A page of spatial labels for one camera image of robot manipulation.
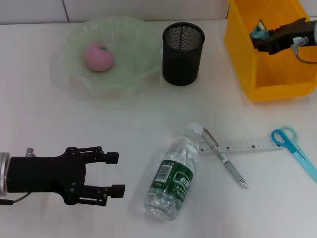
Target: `green glass bowl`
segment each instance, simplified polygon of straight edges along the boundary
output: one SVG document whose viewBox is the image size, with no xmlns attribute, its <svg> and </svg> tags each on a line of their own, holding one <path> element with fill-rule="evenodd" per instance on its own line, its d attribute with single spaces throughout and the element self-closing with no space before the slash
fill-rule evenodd
<svg viewBox="0 0 317 238">
<path fill-rule="evenodd" d="M 114 66 L 106 72 L 90 71 L 84 50 L 90 43 L 103 43 L 113 52 Z M 140 84 L 160 69 L 162 39 L 148 23 L 128 16 L 90 20 L 76 29 L 64 45 L 65 67 L 93 93 L 124 90 Z"/>
</svg>

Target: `pink toy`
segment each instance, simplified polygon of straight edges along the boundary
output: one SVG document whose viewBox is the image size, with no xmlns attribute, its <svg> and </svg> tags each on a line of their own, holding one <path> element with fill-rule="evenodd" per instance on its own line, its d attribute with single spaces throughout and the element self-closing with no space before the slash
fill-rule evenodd
<svg viewBox="0 0 317 238">
<path fill-rule="evenodd" d="M 113 54 L 102 43 L 92 43 L 84 53 L 86 66 L 95 72 L 104 72 L 114 64 Z"/>
</svg>

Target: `white ruler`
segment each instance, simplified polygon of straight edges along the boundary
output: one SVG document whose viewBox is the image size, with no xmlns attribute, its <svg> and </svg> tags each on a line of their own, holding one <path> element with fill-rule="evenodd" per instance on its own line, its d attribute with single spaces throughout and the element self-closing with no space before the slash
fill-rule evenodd
<svg viewBox="0 0 317 238">
<path fill-rule="evenodd" d="M 270 137 L 242 139 L 242 140 L 226 140 L 217 141 L 221 153 L 232 152 L 263 152 L 281 150 Z M 200 154 L 207 155 L 213 153 L 212 149 L 205 141 L 200 143 Z"/>
</svg>

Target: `white tabletop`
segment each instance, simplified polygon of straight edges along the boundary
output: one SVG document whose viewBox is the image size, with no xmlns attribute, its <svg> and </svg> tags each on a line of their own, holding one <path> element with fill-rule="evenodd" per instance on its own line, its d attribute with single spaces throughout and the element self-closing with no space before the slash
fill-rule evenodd
<svg viewBox="0 0 317 238">
<path fill-rule="evenodd" d="M 150 23 L 159 35 L 172 22 Z M 317 166 L 317 92 L 254 104 L 241 91 L 224 45 L 227 22 L 194 21 L 206 35 L 199 78 L 172 86 L 158 74 L 136 95 L 95 100 L 74 92 L 61 47 L 79 24 L 0 26 L 0 151 L 57 156 L 66 147 L 102 146 L 118 165 L 87 166 L 86 184 L 126 184 L 106 207 L 67 206 L 54 193 L 31 194 L 0 207 L 4 238 L 298 238 L 315 237 L 317 184 L 286 150 L 230 154 L 248 184 L 242 189 L 214 155 L 203 156 L 180 215 L 157 223 L 143 199 L 161 157 L 187 123 L 218 140 L 268 136 L 293 126 Z M 16 199 L 22 194 L 9 194 Z"/>
</svg>

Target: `yellow container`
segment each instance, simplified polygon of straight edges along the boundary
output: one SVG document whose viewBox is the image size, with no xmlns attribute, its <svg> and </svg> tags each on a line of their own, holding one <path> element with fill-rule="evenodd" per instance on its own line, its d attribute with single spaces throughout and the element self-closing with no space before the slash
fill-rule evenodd
<svg viewBox="0 0 317 238">
<path fill-rule="evenodd" d="M 252 101 L 267 101 L 307 95 L 317 86 L 317 65 L 300 62 L 291 49 L 275 55 L 258 52 L 250 39 L 261 19 L 267 29 L 276 29 L 305 17 L 298 0 L 229 0 L 225 42 L 241 87 Z M 317 61 L 317 46 L 302 47 L 299 56 Z"/>
</svg>

